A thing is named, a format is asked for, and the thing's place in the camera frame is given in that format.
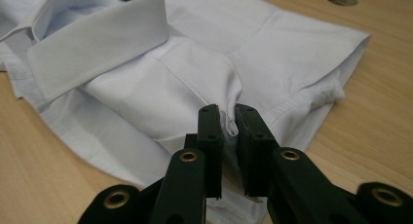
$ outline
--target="wooden table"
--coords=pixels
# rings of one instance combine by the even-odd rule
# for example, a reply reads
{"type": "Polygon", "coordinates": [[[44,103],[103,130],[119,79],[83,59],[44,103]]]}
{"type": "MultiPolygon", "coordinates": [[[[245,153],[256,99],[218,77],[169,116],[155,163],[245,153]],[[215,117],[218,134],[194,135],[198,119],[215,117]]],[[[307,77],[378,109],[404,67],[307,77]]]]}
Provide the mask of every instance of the wooden table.
{"type": "MultiPolygon", "coordinates": [[[[368,181],[413,196],[413,0],[265,0],[372,39],[308,155],[355,192],[368,181]]],[[[121,183],[74,155],[0,73],[0,223],[76,223],[94,196],[121,183]]],[[[264,223],[271,223],[267,218],[264,223]]]]}

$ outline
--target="white fabric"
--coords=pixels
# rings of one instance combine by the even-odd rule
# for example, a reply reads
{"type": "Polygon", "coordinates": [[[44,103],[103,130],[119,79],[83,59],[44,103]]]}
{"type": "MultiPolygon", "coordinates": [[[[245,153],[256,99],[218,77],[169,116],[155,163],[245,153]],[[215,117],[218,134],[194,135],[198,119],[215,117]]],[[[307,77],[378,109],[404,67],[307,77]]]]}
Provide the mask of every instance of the white fabric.
{"type": "MultiPolygon", "coordinates": [[[[3,2],[4,21],[19,24],[0,44],[16,95],[84,160],[142,186],[165,174],[207,104],[219,105],[228,138],[228,187],[240,187],[237,102],[256,108],[281,146],[306,150],[368,41],[259,0],[165,0],[168,25],[161,0],[3,2]]],[[[266,204],[236,190],[208,201],[210,221],[262,220],[266,204]]]]}

